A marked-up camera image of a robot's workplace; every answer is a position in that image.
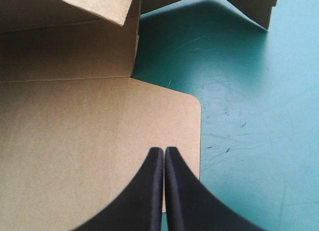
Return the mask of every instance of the cardboard flap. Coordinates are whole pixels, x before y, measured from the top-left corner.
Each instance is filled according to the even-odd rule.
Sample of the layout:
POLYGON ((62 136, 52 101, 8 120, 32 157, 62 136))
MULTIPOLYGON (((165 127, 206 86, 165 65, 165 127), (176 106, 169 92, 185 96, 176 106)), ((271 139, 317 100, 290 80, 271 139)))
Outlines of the cardboard flap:
POLYGON ((0 230, 68 231, 127 186, 150 147, 198 177, 199 101, 131 78, 0 84, 0 230))
POLYGON ((123 25, 132 0, 63 0, 113 23, 123 25))
POLYGON ((0 82, 129 77, 138 19, 0 34, 0 82))
MULTIPOLYGON (((123 25, 131 3, 132 0, 0 0, 0 33, 100 18, 123 25)), ((138 15, 138 10, 131 10, 130 15, 138 15)))

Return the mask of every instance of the brown cardboard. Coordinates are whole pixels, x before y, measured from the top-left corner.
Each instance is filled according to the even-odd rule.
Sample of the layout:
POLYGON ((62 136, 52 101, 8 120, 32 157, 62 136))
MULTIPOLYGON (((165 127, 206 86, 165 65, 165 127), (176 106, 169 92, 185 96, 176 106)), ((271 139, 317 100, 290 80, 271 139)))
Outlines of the brown cardboard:
POLYGON ((123 25, 132 0, 0 0, 0 33, 91 21, 123 25))
POLYGON ((128 184, 152 146, 199 175, 200 104, 131 78, 0 84, 0 230, 66 231, 128 184))
POLYGON ((129 77, 138 17, 0 34, 0 81, 129 77))

